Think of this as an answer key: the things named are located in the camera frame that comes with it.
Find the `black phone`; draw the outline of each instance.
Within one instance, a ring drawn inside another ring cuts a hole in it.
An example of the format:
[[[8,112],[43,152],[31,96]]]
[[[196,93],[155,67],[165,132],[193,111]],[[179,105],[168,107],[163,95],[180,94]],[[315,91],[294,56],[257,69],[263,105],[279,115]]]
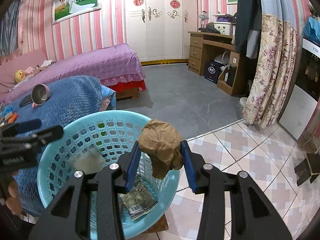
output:
[[[31,98],[31,94],[27,95],[25,98],[23,98],[19,104],[20,107],[23,107],[27,104],[31,104],[32,103],[32,98]]]

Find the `hand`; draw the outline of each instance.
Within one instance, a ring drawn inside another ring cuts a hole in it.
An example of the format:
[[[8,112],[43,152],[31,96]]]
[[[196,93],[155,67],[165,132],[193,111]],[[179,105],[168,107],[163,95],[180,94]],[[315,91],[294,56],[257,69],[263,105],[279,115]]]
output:
[[[8,186],[8,191],[11,197],[7,198],[5,204],[11,210],[12,214],[19,216],[22,211],[19,192],[18,192],[18,184],[16,180],[10,182]]]

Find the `wooden stool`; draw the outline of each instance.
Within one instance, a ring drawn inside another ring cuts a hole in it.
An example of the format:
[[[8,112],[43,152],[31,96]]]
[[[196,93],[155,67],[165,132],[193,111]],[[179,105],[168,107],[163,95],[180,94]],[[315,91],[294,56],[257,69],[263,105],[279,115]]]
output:
[[[167,218],[165,215],[163,215],[157,223],[155,223],[151,228],[149,228],[147,231],[143,232],[143,234],[151,234],[161,231],[169,230]]]
[[[294,168],[294,172],[296,174],[302,172],[297,180],[297,186],[300,186],[309,178],[310,183],[312,183],[320,174],[320,155],[307,153],[307,158]]]

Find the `red bed skirt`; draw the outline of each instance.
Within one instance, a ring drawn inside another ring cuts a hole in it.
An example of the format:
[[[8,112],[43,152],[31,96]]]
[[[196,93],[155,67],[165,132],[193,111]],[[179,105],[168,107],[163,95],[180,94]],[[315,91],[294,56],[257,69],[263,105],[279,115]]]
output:
[[[139,91],[144,91],[146,90],[146,85],[144,83],[144,80],[140,80],[140,81],[130,81],[127,83],[118,83],[114,86],[109,86],[109,88],[113,89],[118,93],[122,93],[126,89],[133,89],[133,88],[138,88]]]

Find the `gray floor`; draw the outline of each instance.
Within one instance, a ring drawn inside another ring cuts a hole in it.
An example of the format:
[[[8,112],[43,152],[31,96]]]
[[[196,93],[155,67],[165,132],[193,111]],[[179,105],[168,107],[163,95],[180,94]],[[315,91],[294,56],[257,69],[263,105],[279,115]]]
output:
[[[186,64],[143,68],[146,91],[138,99],[117,101],[117,109],[144,114],[173,125],[188,139],[241,119],[239,98],[188,70]]]

